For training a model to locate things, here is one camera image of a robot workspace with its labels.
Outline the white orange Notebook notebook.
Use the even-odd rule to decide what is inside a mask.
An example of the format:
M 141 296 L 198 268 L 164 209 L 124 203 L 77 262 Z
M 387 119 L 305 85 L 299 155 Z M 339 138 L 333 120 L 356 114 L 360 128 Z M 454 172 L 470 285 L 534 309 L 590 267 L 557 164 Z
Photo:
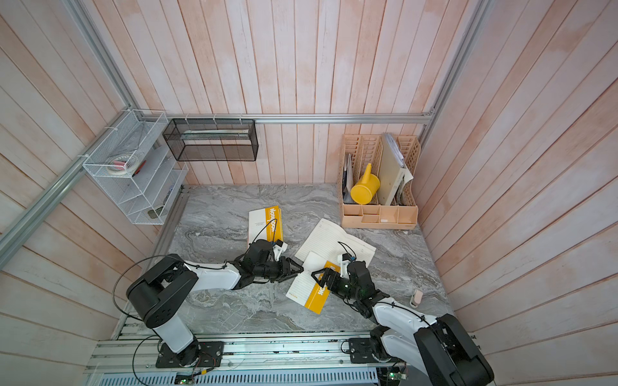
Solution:
M 248 243 L 257 240 L 283 241 L 283 214 L 279 206 L 249 212 Z
M 309 252 L 303 263 L 303 268 L 304 271 L 292 282 L 286 297 L 307 310 L 320 315 L 330 291 L 320 286 L 313 278 L 312 273 L 325 268 L 333 269 L 339 273 L 341 268 L 314 252 Z

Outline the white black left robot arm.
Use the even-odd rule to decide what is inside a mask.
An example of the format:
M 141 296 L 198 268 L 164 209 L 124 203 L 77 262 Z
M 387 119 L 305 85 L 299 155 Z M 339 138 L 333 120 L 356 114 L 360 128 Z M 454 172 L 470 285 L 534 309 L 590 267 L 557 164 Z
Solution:
M 252 284 L 295 278 L 304 268 L 284 257 L 284 251 L 282 242 L 257 240 L 246 252 L 220 265 L 187 262 L 170 253 L 134 281 L 126 296 L 145 326 L 162 339 L 169 352 L 193 362 L 199 343 L 178 316 L 185 299 L 203 290 L 241 290 Z

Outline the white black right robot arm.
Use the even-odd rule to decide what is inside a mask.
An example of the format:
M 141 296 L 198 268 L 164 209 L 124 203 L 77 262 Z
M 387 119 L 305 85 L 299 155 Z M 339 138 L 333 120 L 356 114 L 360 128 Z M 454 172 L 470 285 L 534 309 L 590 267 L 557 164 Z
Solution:
M 400 304 L 376 288 L 365 262 L 349 262 L 345 270 L 342 275 L 323 268 L 312 272 L 312 278 L 377 325 L 368 339 L 349 340 L 352 362 L 403 362 L 427 375 L 433 385 L 494 381 L 489 362 L 454 315 L 435 317 Z

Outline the yellow plastic watering can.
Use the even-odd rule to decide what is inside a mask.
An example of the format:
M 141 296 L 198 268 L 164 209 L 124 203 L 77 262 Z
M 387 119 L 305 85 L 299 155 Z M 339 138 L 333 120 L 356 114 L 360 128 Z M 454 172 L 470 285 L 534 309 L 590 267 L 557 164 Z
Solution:
M 372 169 L 372 164 L 369 163 L 362 177 L 351 189 L 350 196 L 356 204 L 370 204 L 381 186 L 379 178 L 372 172 Z

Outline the small pink white eraser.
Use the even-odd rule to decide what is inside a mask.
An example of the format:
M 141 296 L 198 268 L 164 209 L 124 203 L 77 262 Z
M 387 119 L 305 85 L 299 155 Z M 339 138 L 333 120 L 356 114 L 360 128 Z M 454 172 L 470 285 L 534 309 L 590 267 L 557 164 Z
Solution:
M 412 296 L 410 297 L 410 306 L 413 308 L 417 308 L 423 300 L 423 291 L 420 289 L 414 290 Z

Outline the grey book in organizer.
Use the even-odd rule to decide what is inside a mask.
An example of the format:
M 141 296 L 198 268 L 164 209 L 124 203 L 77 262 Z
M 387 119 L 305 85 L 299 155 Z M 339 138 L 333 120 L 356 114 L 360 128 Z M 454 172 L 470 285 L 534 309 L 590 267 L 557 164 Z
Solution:
M 345 204 L 353 204 L 351 189 L 353 187 L 353 163 L 352 155 L 346 153 L 344 155 L 344 166 L 342 173 L 342 198 Z

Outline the beige folder in organizer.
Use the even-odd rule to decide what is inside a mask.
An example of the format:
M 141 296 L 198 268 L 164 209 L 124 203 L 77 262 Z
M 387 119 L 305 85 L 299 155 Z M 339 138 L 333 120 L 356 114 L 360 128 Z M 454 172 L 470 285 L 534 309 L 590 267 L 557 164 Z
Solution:
M 390 133 L 381 135 L 383 146 L 378 178 L 381 186 L 377 198 L 383 206 L 399 205 L 402 202 L 404 187 L 414 177 L 405 164 L 402 151 Z

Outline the beige plastic desk organizer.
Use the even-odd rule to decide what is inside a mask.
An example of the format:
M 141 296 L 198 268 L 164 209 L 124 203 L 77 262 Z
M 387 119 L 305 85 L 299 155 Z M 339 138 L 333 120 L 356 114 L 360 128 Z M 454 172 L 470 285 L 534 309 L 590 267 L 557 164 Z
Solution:
M 378 177 L 383 146 L 382 134 L 347 134 L 344 136 L 340 152 L 341 173 L 339 177 L 338 198 L 340 204 L 341 226 L 344 228 L 372 229 L 413 229 L 418 222 L 418 206 L 412 194 L 412 181 L 403 190 L 402 202 L 399 205 L 383 206 L 379 204 L 377 194 L 370 204 L 345 204 L 342 198 L 342 173 L 344 155 L 352 155 L 353 186 L 365 172 L 366 166 L 372 164 L 372 172 Z M 414 177 L 414 172 L 421 151 L 421 146 L 415 136 L 395 136 L 397 144 L 403 153 L 405 164 Z

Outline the tape roll on shelf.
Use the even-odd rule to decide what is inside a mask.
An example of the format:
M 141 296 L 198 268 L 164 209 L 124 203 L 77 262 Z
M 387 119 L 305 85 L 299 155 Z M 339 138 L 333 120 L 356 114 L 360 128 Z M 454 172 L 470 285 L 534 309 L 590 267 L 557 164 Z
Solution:
M 119 154 L 112 157 L 106 165 L 107 174 L 111 176 L 133 175 L 139 166 L 139 157 L 134 154 Z

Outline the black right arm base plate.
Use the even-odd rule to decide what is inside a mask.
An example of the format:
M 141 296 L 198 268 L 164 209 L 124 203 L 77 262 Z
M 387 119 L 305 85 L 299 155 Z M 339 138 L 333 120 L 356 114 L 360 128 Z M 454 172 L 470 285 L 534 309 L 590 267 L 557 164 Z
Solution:
M 352 363 L 396 363 L 418 354 L 418 347 L 400 335 L 348 340 Z

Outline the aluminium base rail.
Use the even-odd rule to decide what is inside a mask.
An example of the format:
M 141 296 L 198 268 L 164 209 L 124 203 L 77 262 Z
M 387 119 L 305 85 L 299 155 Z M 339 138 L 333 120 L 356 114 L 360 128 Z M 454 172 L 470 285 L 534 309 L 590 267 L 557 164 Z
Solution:
M 124 335 L 96 345 L 85 367 L 88 385 L 429 384 L 403 360 L 378 360 L 355 348 L 354 332 L 200 335 L 206 352 L 187 368 L 164 360 L 155 336 Z

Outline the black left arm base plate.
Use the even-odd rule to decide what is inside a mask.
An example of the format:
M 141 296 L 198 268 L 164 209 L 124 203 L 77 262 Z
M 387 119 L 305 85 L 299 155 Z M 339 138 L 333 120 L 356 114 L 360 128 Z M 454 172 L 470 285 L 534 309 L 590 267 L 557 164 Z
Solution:
M 194 341 L 180 353 L 163 344 L 156 368 L 218 368 L 222 361 L 223 341 Z

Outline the horizontal aluminium wall rail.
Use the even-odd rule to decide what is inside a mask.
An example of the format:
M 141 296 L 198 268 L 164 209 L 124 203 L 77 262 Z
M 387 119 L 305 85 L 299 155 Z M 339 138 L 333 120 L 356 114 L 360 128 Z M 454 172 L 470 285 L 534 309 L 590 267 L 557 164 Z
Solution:
M 214 122 L 254 121 L 260 125 L 272 124 L 422 124 L 432 121 L 432 114 L 168 114 L 144 111 L 141 117 L 155 119 L 163 114 L 172 119 L 205 119 Z

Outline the black mesh wall basket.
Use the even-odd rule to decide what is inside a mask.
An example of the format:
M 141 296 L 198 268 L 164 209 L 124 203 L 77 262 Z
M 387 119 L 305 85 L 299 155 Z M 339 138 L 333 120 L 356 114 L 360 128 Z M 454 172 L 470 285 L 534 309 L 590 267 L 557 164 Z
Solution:
M 164 140 L 180 162 L 254 162 L 259 142 L 253 120 L 173 118 Z

